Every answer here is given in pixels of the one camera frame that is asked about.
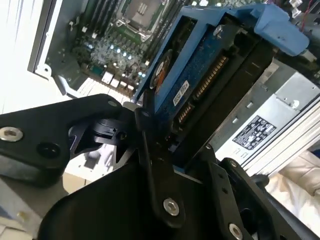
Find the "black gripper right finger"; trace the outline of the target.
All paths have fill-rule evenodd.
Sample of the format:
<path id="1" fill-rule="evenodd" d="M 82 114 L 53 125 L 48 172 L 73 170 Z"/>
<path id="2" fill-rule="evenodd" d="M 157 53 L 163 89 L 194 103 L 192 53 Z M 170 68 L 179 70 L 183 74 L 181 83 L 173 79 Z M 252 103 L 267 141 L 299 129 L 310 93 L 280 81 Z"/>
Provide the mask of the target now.
<path id="1" fill-rule="evenodd" d="M 208 240 L 298 240 L 300 235 L 265 191 L 231 158 L 206 147 L 206 187 L 213 203 Z"/>

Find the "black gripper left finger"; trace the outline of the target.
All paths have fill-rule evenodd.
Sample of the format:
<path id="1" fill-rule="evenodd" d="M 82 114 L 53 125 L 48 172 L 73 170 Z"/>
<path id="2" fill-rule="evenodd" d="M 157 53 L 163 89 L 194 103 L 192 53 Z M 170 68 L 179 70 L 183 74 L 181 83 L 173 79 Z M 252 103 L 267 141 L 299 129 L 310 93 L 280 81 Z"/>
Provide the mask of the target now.
<path id="1" fill-rule="evenodd" d="M 185 222 L 185 209 L 169 152 L 160 144 L 150 111 L 130 110 L 97 94 L 0 117 L 0 173 L 36 186 L 51 186 L 75 157 L 103 145 L 128 160 L 138 152 L 155 217 L 170 228 Z"/>

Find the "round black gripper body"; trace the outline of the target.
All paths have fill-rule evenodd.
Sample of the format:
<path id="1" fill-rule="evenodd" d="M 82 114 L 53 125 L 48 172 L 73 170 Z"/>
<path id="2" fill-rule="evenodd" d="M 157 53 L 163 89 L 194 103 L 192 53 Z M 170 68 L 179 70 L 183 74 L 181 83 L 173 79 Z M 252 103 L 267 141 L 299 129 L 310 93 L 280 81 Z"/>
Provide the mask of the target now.
<path id="1" fill-rule="evenodd" d="M 44 217 L 40 240 L 221 239 L 222 216 L 214 193 L 226 172 L 201 165 L 201 182 L 154 159 L 120 169 L 59 200 Z"/>

